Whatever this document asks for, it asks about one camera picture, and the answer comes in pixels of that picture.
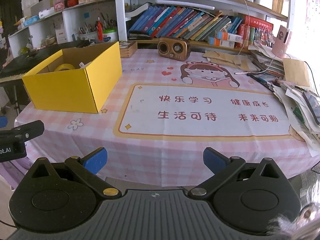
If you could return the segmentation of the pink checkered tablecloth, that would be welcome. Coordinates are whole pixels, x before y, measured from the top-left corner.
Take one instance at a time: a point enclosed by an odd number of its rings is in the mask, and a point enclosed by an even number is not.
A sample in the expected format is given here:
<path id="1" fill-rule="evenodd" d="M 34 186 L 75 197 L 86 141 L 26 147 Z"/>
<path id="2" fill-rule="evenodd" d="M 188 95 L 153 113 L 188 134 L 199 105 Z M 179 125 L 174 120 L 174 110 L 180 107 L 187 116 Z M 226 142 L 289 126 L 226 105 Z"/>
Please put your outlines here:
<path id="1" fill-rule="evenodd" d="M 236 75 L 232 86 L 183 82 L 182 64 L 155 50 L 139 50 L 121 64 L 122 76 L 98 114 L 25 107 L 16 124 L 41 120 L 45 127 L 27 144 L 31 161 L 62 162 L 104 147 L 102 178 L 156 186 L 210 177 L 202 160 L 207 147 L 250 163 L 272 158 L 289 178 L 319 161 L 294 134 L 280 101 L 251 77 Z"/>

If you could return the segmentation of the yellow tape roll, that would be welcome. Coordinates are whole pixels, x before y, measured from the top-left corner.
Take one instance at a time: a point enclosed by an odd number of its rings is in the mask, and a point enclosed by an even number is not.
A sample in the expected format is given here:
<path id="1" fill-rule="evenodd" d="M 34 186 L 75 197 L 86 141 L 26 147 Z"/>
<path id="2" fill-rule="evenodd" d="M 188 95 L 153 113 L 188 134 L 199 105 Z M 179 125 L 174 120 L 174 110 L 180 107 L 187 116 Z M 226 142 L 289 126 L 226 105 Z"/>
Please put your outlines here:
<path id="1" fill-rule="evenodd" d="M 65 71 L 65 70 L 74 70 L 75 67 L 69 63 L 63 63 L 55 68 L 55 72 Z"/>

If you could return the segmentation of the brown envelope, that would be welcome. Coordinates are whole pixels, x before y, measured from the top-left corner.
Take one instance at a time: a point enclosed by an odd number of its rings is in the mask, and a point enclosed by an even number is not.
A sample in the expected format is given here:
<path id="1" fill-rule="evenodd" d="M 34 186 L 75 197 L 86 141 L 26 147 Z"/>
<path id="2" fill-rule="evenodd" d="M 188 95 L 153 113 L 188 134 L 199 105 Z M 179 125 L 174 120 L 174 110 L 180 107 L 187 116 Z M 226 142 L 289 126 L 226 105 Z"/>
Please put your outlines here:
<path id="1" fill-rule="evenodd" d="M 303 61 L 283 59 L 285 80 L 302 87 L 310 87 L 307 66 Z"/>

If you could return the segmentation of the pink pig plush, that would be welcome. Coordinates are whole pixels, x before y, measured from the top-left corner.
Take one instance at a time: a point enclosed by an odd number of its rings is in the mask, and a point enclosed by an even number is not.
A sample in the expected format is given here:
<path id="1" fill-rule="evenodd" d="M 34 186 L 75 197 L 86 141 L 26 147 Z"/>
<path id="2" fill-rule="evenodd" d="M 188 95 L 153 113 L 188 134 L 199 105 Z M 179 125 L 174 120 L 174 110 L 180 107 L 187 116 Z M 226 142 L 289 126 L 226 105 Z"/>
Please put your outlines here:
<path id="1" fill-rule="evenodd" d="M 88 65 L 90 65 L 91 64 L 91 62 L 89 62 L 89 63 L 86 63 L 86 64 L 84 64 L 83 62 L 80 62 L 79 63 L 79 67 L 80 67 L 80 69 L 83 69 L 83 68 L 86 68 Z"/>

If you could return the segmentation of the row of leaning books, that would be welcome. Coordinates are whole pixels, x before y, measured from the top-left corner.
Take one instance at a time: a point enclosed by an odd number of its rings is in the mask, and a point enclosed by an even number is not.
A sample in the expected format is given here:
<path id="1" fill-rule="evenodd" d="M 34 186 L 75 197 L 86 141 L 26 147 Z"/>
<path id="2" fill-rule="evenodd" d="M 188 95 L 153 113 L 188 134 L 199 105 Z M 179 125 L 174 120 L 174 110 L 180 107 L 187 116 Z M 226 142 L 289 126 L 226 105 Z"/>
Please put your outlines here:
<path id="1" fill-rule="evenodd" d="M 254 43 L 272 47 L 273 24 L 254 16 L 223 11 L 210 12 L 183 6 L 153 5 L 145 3 L 135 10 L 135 21 L 127 31 L 129 40 L 154 38 L 180 38 L 222 46 L 233 42 L 231 48 L 248 48 Z"/>

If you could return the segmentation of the checkered chess board box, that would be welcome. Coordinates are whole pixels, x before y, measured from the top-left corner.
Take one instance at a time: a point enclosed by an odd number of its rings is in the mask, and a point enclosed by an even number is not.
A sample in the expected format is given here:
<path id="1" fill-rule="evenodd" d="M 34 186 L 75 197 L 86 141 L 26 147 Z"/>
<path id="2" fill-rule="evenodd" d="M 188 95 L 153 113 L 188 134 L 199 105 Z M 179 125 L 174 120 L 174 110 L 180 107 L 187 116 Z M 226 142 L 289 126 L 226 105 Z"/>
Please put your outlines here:
<path id="1" fill-rule="evenodd" d="M 138 49 L 136 41 L 121 41 L 119 42 L 120 57 L 130 58 Z"/>

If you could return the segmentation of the black electronic keyboard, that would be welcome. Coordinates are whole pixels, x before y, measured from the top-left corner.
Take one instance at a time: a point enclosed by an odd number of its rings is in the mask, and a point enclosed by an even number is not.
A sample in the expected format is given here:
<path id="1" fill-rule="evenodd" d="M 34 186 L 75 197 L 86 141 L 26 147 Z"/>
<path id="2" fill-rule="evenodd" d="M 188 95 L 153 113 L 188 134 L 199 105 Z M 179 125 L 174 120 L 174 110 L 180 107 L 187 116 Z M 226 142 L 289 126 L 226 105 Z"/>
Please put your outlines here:
<path id="1" fill-rule="evenodd" d="M 21 80 L 22 76 L 57 51 L 66 48 L 82 48 L 89 46 L 88 40 L 78 40 L 63 44 L 55 44 L 47 48 L 32 51 L 14 58 L 1 70 L 1 83 Z"/>

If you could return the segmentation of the white bookshelf unit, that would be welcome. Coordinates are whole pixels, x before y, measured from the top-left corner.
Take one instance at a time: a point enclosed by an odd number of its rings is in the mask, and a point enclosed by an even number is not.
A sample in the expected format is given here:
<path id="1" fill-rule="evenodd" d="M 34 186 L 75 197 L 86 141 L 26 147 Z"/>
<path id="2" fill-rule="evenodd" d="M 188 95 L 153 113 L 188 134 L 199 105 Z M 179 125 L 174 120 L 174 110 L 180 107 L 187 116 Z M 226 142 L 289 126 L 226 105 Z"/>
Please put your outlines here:
<path id="1" fill-rule="evenodd" d="M 289 17 L 246 0 L 95 0 L 54 12 L 8 37 L 8 47 L 13 57 L 20 55 L 21 49 L 31 43 L 34 49 L 41 47 L 47 36 L 63 34 L 71 42 L 80 35 L 79 29 L 85 25 L 94 25 L 97 20 L 117 22 L 118 38 L 127 39 L 129 22 L 127 11 L 136 9 L 145 2 L 169 5 L 187 5 L 216 13 L 220 10 L 232 10 L 267 20 L 274 18 L 288 25 Z"/>

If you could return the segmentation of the stack of papers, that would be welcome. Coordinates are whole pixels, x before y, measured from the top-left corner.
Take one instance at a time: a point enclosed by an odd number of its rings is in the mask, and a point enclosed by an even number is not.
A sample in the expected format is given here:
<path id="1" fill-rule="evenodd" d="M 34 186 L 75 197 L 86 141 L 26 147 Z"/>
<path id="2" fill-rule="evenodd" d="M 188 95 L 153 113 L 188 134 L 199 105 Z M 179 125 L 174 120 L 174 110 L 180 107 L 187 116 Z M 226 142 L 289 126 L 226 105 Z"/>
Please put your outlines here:
<path id="1" fill-rule="evenodd" d="M 302 87 L 285 80 L 283 59 L 272 53 L 272 48 L 254 43 L 248 46 L 257 71 L 251 72 L 262 79 L 273 75 L 273 81 L 265 81 L 268 88 L 284 105 L 290 123 L 289 132 L 306 142 L 311 156 L 319 155 L 319 96 L 310 87 Z M 286 54 L 284 59 L 295 59 Z"/>

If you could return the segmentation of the brown retro radio speaker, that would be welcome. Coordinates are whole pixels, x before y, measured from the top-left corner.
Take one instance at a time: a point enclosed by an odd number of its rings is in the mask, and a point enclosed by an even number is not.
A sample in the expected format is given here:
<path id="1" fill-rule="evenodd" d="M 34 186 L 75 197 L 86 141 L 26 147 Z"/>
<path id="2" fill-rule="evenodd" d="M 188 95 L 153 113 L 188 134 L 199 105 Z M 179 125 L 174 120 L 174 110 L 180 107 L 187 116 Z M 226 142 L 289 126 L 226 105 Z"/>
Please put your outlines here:
<path id="1" fill-rule="evenodd" d="M 191 53 L 189 41 L 183 38 L 161 37 L 157 49 L 159 56 L 177 61 L 185 61 Z"/>

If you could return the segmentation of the white green lidded jar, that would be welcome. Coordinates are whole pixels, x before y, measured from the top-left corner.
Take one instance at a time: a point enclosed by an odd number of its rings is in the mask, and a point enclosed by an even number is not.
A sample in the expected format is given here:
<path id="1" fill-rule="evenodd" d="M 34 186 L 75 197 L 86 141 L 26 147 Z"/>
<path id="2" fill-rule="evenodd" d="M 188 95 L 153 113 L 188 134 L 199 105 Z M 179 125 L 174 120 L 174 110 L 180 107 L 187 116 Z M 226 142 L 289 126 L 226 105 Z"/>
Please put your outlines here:
<path id="1" fill-rule="evenodd" d="M 104 42 L 116 42 L 118 40 L 119 40 L 119 38 L 118 38 L 117 28 L 103 30 L 103 41 Z"/>

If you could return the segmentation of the yellow cardboard box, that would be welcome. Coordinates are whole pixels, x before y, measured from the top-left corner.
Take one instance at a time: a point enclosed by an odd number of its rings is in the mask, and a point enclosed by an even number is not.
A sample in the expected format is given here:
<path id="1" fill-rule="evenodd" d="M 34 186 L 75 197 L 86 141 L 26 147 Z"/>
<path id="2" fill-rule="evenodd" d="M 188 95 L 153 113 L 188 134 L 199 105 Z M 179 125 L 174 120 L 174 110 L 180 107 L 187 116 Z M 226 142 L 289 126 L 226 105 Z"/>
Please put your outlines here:
<path id="1" fill-rule="evenodd" d="M 91 62 L 80 69 L 79 63 Z M 55 72 L 63 63 L 74 70 Z M 23 75 L 22 80 L 36 109 L 99 113 L 122 75 L 118 42 L 61 49 Z"/>

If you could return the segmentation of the red bottle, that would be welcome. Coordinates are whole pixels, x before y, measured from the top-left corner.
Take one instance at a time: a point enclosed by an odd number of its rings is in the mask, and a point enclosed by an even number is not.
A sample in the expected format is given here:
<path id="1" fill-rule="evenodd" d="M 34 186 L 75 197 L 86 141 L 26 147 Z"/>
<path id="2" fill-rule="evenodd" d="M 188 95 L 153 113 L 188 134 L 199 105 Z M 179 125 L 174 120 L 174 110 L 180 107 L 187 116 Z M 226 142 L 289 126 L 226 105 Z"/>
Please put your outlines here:
<path id="1" fill-rule="evenodd" d="M 100 22 L 100 18 L 98 17 L 97 20 L 97 34 L 98 34 L 98 41 L 103 41 L 103 26 L 102 23 Z"/>

